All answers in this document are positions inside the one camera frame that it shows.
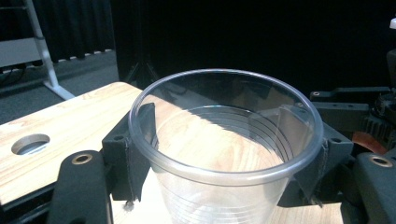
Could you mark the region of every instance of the black curtain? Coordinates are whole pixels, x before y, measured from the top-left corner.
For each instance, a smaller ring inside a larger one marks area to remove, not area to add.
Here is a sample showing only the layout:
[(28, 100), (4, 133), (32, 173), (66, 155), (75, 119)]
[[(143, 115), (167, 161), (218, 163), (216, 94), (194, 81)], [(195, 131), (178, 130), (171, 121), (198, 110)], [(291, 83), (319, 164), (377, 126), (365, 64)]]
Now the black curtain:
[[(108, 0), (34, 0), (51, 59), (56, 63), (86, 53), (114, 49)], [(21, 7), (22, 0), (1, 0), (0, 7)], [(25, 10), (0, 10), (0, 41), (32, 37)]]

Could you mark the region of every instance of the floor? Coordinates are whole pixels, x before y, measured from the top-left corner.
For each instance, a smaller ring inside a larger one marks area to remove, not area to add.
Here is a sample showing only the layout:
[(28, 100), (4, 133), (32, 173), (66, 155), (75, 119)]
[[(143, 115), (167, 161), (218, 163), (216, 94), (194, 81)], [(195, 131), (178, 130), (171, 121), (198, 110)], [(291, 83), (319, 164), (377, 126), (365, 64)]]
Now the floor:
[[(119, 81), (114, 51), (55, 63), (54, 69), (59, 84), (76, 96)], [(24, 74), (13, 71), (7, 80), (6, 75), (0, 74), (0, 124), (63, 101), (42, 84), (47, 78), (43, 66), (28, 67)]]

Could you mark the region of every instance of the plastic cup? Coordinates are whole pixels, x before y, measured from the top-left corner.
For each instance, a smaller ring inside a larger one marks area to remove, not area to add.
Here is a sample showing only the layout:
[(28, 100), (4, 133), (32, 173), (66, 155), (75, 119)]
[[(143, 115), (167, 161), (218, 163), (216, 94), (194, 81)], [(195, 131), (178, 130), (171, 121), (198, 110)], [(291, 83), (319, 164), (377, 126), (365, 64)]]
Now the plastic cup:
[(299, 91), (230, 69), (156, 81), (135, 100), (129, 127), (174, 223), (265, 223), (323, 138)]

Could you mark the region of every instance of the light wood surface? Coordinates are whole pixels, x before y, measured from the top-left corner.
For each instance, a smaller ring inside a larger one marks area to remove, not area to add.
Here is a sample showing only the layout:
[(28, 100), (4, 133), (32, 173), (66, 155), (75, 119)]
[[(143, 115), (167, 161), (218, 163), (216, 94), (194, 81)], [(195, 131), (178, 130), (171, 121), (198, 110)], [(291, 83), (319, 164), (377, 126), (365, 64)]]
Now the light wood surface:
[[(59, 165), (68, 155), (86, 149), (99, 150), (101, 141), (129, 111), (141, 92), (125, 83), (113, 83), (72, 100), (51, 106), (0, 126), (0, 202), (9, 203), (56, 181)], [(15, 155), (12, 145), (34, 133), (49, 136), (49, 144), (33, 155)], [(171, 223), (157, 180), (150, 171), (142, 202), (125, 209), (112, 202), (116, 223)], [(270, 223), (342, 223), (340, 204), (323, 208), (277, 207)]]

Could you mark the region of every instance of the metal ring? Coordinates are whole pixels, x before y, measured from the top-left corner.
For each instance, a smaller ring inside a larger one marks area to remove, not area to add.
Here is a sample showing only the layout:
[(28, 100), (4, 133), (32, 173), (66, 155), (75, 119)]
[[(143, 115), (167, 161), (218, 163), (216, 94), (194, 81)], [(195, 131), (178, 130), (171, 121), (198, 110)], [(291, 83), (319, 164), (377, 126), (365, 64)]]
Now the metal ring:
[(379, 157), (379, 156), (371, 156), (370, 157), (370, 161), (376, 165), (382, 166), (382, 167), (392, 167), (393, 163), (391, 161), (389, 161), (386, 158), (383, 157)]
[(87, 154), (87, 153), (79, 154), (75, 158), (73, 158), (72, 163), (75, 165), (81, 165), (89, 162), (91, 159), (92, 159), (91, 154)]

